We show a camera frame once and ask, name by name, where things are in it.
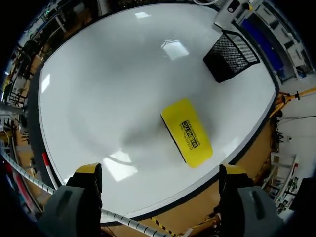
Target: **black mesh basket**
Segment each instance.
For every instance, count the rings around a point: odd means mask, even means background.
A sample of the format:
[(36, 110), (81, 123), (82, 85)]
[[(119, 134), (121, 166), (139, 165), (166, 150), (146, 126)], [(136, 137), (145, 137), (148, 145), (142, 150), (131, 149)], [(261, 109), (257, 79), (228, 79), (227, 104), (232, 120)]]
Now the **black mesh basket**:
[(239, 33), (225, 30), (203, 61), (217, 82), (231, 79), (260, 62), (256, 53)]

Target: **yellow and black hazard tape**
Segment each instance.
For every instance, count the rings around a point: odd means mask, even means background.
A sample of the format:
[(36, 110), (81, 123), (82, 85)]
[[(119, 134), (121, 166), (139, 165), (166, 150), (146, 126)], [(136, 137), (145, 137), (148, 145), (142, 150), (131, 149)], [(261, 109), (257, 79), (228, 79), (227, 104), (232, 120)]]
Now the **yellow and black hazard tape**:
[[(154, 222), (156, 223), (156, 225), (158, 225), (160, 228), (162, 228), (163, 230), (167, 231), (169, 234), (171, 234), (171, 235), (174, 236), (174, 237), (178, 237), (178, 236), (184, 235), (184, 233), (176, 234), (176, 233), (174, 233), (174, 232), (168, 230), (164, 225), (162, 225), (162, 224), (161, 224), (158, 220), (156, 220), (154, 217), (152, 217), (151, 220), (154, 221)], [(203, 221), (203, 222), (201, 222), (201, 223), (198, 223), (197, 225), (191, 227), (191, 229), (194, 229), (194, 228), (196, 228), (196, 227), (199, 227), (199, 226), (201, 226), (201, 225), (203, 225), (204, 223), (209, 222), (209, 221), (215, 221), (215, 222), (217, 222), (218, 219), (215, 218), (215, 217), (208, 218), (208, 219), (206, 219), (205, 221)]]
[(163, 230), (167, 231), (169, 234), (171, 234), (174, 237), (179, 236), (178, 234), (168, 230), (164, 225), (162, 225), (158, 220), (156, 220), (154, 217), (150, 218), (153, 222), (156, 223), (156, 225), (158, 225), (160, 228), (162, 228)]

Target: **yellow eraser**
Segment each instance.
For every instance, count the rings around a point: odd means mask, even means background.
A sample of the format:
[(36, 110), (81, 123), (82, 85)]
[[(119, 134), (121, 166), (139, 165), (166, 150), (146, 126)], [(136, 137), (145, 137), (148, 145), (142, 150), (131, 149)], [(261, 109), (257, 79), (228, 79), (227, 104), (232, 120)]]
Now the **yellow eraser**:
[(161, 113), (184, 161), (198, 167), (213, 155), (211, 143), (196, 112), (188, 99), (182, 99)]

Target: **white tabletop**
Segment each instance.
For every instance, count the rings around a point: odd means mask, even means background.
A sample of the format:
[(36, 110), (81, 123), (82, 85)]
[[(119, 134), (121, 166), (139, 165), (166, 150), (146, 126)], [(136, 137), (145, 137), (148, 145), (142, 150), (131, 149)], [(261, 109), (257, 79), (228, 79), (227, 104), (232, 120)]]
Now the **white tabletop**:
[[(275, 86), (263, 63), (214, 80), (203, 57), (221, 35), (215, 15), (193, 4), (134, 8), (99, 20), (53, 53), (41, 71), (39, 115), (61, 183), (99, 162), (103, 208), (135, 217), (189, 194), (241, 151)], [(182, 98), (191, 100), (214, 150), (195, 169), (160, 118)]]

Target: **wooden floor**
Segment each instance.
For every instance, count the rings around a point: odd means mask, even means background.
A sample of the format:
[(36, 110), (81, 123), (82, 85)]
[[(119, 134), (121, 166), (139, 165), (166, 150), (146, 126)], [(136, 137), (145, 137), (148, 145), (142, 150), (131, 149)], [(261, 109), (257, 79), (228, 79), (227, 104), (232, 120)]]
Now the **wooden floor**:
[[(255, 178), (266, 160), (270, 157), (270, 140), (271, 128), (267, 124), (247, 153), (237, 163), (239, 167), (246, 170), (250, 178)], [(218, 205), (219, 198), (218, 182), (216, 182), (188, 202), (177, 206), (161, 215), (158, 215), (155, 218), (165, 225), (169, 230), (175, 233), (184, 233), (187, 229), (204, 221), (206, 215), (212, 213), (213, 208)], [(151, 219), (141, 221), (141, 223), (151, 226), (156, 230), (163, 231)], [(201, 230), (206, 229), (210, 225), (211, 222), (205, 223), (194, 229), (191, 234), (196, 234)], [(142, 234), (127, 226), (103, 227), (103, 229), (106, 231), (109, 231), (109, 228), (117, 237), (146, 236), (145, 234)]]

